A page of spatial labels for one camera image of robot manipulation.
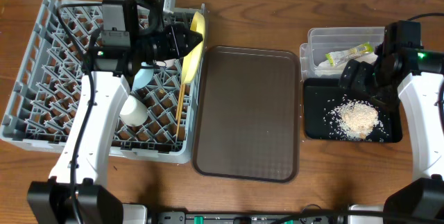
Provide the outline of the white bowl with rice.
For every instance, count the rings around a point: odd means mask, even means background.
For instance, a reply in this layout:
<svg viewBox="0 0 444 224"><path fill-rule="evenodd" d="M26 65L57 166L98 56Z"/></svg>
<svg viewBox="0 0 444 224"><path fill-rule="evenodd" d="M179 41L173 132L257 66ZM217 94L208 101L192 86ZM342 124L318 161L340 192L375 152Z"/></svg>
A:
<svg viewBox="0 0 444 224"><path fill-rule="evenodd" d="M158 60L158 61L155 61L154 64L157 67L165 68L166 69L166 68L172 67L174 65L175 61L176 61L176 59Z"/></svg>

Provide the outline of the yellow plate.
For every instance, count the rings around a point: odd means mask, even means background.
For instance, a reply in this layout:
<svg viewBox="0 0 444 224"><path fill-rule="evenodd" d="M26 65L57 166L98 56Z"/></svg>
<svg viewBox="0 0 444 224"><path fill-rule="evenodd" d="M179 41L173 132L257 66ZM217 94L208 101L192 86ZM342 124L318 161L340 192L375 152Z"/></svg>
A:
<svg viewBox="0 0 444 224"><path fill-rule="evenodd" d="M206 29L205 18L201 13L196 12L194 14L191 21L191 30L200 33L203 40L183 59L181 73L182 84L188 84L194 79L202 56Z"/></svg>

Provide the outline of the blue bowl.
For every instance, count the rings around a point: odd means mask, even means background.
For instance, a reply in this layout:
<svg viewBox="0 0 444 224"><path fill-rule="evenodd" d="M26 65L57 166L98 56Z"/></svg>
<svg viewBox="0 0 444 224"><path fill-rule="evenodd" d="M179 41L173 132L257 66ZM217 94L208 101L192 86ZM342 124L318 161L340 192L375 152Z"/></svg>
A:
<svg viewBox="0 0 444 224"><path fill-rule="evenodd" d="M145 86L147 86L147 84L150 83L153 75L154 75L153 66L150 66L145 62L143 62L141 69L134 76L131 91L136 91L138 89L142 89Z"/></svg>

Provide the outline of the white paper cup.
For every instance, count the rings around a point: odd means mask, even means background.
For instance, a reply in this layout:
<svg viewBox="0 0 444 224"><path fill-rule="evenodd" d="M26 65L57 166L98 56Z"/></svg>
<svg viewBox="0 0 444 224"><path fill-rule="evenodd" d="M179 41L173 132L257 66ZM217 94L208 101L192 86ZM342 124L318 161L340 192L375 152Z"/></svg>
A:
<svg viewBox="0 0 444 224"><path fill-rule="evenodd" d="M127 126L140 126L148 118L148 109L137 98L129 95L120 111L119 117Z"/></svg>

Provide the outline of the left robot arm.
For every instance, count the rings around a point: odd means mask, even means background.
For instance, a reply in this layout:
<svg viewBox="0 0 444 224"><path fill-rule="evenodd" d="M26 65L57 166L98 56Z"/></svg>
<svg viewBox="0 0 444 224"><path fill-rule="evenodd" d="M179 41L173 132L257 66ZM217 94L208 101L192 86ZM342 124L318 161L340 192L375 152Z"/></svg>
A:
<svg viewBox="0 0 444 224"><path fill-rule="evenodd" d="M106 189L119 120L137 126L146 108L131 92L152 69L182 60L181 82L195 76L207 30L204 14L173 23L176 0L102 0L102 25L80 49L83 77L67 143L45 182L34 181L28 204L38 223L150 223L148 208L123 203Z"/></svg>

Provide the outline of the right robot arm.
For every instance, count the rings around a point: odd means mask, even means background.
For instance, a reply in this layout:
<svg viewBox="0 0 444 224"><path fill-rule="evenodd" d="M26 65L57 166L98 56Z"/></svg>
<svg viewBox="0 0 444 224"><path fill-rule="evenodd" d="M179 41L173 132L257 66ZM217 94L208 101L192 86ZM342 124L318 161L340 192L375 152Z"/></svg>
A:
<svg viewBox="0 0 444 224"><path fill-rule="evenodd" d="M420 23L397 21L384 29L374 64L351 60L340 87L388 109L402 105L413 154L413 181L383 205L352 205L347 223L443 222L443 54L424 49Z"/></svg>

